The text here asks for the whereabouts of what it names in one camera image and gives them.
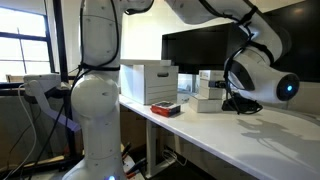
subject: computer monitor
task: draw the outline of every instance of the computer monitor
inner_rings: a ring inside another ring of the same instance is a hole
[[[320,82],[320,1],[308,0],[265,13],[286,29],[291,50],[271,67],[298,75],[300,81]]]
[[[161,59],[172,60],[183,74],[223,70],[225,60],[246,39],[247,35],[233,23],[165,34]]]

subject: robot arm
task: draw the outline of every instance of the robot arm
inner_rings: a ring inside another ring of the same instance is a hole
[[[248,34],[248,43],[226,62],[226,81],[242,97],[267,103],[290,100],[298,91],[295,74],[279,72],[270,64],[287,53],[291,42],[286,31],[273,26],[248,0],[166,0],[187,24],[218,17],[230,18]]]
[[[218,17],[241,22],[239,24],[250,41],[235,52],[225,66],[226,81],[237,87],[241,96],[275,103],[287,101],[295,95],[298,78],[269,67],[286,53],[289,46],[249,1],[166,2],[188,24],[201,24]],[[121,19],[123,13],[143,13],[152,4],[153,0],[84,0],[80,24],[81,66],[85,71],[75,80],[71,103],[73,115],[82,127],[85,158],[64,179],[125,179],[119,146],[120,113],[116,84]],[[245,16],[252,16],[251,20],[243,18]]]

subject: window frame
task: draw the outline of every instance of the window frame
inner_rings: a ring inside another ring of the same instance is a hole
[[[12,10],[12,11],[17,11],[17,12],[34,14],[34,15],[38,15],[38,16],[42,16],[42,17],[43,17],[43,20],[44,20],[44,27],[45,27],[45,36],[44,36],[44,37],[43,37],[43,36],[35,36],[35,35],[25,35],[25,34],[16,34],[16,33],[2,32],[2,31],[0,30],[0,37],[3,37],[3,38],[11,38],[11,39],[17,39],[17,40],[19,40],[19,42],[20,42],[20,49],[21,49],[21,53],[22,53],[22,60],[5,60],[5,59],[0,59],[0,62],[21,62],[21,63],[23,63],[24,73],[28,73],[28,72],[27,72],[26,62],[49,62],[50,72],[51,72],[51,73],[55,73],[56,71],[55,71],[55,66],[54,66],[53,50],[52,50],[51,36],[50,36],[50,31],[49,31],[49,20],[48,20],[47,14],[38,14],[38,13],[34,13],[34,12],[28,12],[28,11],[23,11],[23,10],[19,10],[19,9],[2,7],[2,6],[0,6],[0,8]],[[45,42],[45,43],[47,44],[47,51],[48,51],[49,61],[39,61],[39,60],[29,60],[29,59],[26,60],[25,57],[24,57],[24,53],[23,53],[22,40],[31,40],[31,41],[41,41],[41,42]]]

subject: white table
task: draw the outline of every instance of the white table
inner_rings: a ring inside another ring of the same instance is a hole
[[[168,166],[155,164],[157,124],[258,179],[320,179],[318,120],[270,108],[255,115],[196,113],[188,104],[166,118],[121,95],[120,103],[149,120],[147,177]]]

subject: table leg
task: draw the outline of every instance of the table leg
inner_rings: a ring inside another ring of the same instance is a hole
[[[147,172],[146,172],[146,178],[151,178],[158,174],[159,172],[163,171],[167,167],[169,167],[171,164],[174,163],[174,161],[163,161],[159,164],[156,164],[156,134],[157,128],[156,124],[154,124],[152,121],[147,120]]]

